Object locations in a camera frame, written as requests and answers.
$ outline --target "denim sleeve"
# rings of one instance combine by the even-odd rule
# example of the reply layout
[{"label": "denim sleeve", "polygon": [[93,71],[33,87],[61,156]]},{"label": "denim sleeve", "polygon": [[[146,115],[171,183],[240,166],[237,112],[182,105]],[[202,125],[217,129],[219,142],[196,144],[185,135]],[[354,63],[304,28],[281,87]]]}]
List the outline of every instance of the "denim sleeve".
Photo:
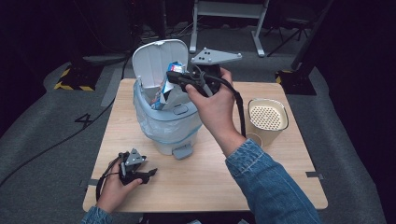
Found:
[{"label": "denim sleeve", "polygon": [[112,222],[111,215],[96,206],[92,206],[81,220],[81,224],[109,224]]},{"label": "denim sleeve", "polygon": [[318,212],[283,166],[248,139],[226,159],[256,222],[320,223]]}]

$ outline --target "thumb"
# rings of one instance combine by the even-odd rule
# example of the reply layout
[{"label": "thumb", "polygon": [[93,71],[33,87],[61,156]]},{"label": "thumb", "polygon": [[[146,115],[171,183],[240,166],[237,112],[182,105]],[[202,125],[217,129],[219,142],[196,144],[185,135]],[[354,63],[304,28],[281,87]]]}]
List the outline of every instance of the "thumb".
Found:
[{"label": "thumb", "polygon": [[202,97],[204,97],[203,95],[201,95],[201,93],[198,92],[197,89],[195,89],[195,87],[193,87],[191,84],[188,84],[186,86],[186,92],[189,95],[190,99],[192,100],[192,102],[194,104],[196,104]]},{"label": "thumb", "polygon": [[141,178],[137,178],[134,181],[132,181],[131,183],[125,185],[124,187],[128,191],[131,191],[131,190],[135,189],[137,186],[141,185],[142,183],[143,183],[143,180]]}]

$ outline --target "gray carpet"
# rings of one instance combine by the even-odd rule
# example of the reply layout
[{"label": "gray carpet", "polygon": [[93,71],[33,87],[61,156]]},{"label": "gray carpet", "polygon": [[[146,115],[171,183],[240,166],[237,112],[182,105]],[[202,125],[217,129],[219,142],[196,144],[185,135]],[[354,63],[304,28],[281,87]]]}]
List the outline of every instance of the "gray carpet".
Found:
[{"label": "gray carpet", "polygon": [[[235,81],[275,82],[274,73],[290,69],[304,38],[292,40],[272,57],[259,58],[250,30],[254,27],[202,30],[197,53],[203,47],[242,53],[243,60],[222,65],[232,71]],[[190,45],[189,35],[181,39]],[[280,43],[277,31],[261,36],[261,40],[267,52]],[[47,75],[43,82],[47,93],[0,139],[2,179],[24,161],[51,148],[0,188],[0,223],[78,223],[84,216],[84,185],[91,177],[111,108],[83,131],[83,124],[75,123],[75,119],[87,113],[95,119],[106,109],[117,91],[122,63],[104,68],[96,91],[53,89],[66,66],[67,62],[60,64]],[[125,76],[134,77],[130,62]],[[375,184],[334,112],[325,80],[317,69],[310,79],[316,96],[287,97],[317,172],[324,177],[321,184],[329,206],[319,211],[323,223],[386,223]],[[78,134],[52,148],[74,133]],[[141,216],[114,214],[115,223],[136,223]]]}]

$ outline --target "left hand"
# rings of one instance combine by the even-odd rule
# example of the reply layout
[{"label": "left hand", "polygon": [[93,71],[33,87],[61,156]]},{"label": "left hand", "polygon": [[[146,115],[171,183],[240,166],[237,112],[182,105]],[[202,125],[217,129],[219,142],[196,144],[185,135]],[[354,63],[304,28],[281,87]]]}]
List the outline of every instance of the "left hand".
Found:
[{"label": "left hand", "polygon": [[128,185],[123,186],[119,175],[116,174],[119,171],[120,160],[117,160],[110,170],[110,173],[114,175],[109,175],[106,178],[102,189],[102,194],[96,204],[96,207],[105,210],[109,214],[122,204],[129,192],[131,192],[143,182],[143,180],[139,178],[132,181]]}]

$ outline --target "beige cup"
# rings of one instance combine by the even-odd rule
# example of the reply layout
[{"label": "beige cup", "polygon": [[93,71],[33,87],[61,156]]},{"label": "beige cup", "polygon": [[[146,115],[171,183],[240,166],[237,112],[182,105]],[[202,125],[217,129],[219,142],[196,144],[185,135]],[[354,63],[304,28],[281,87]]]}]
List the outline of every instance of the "beige cup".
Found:
[{"label": "beige cup", "polygon": [[253,99],[248,103],[247,112],[247,137],[252,136],[252,140],[258,143],[259,140],[255,140],[258,136],[262,147],[271,145],[289,126],[285,106],[276,100]]}]

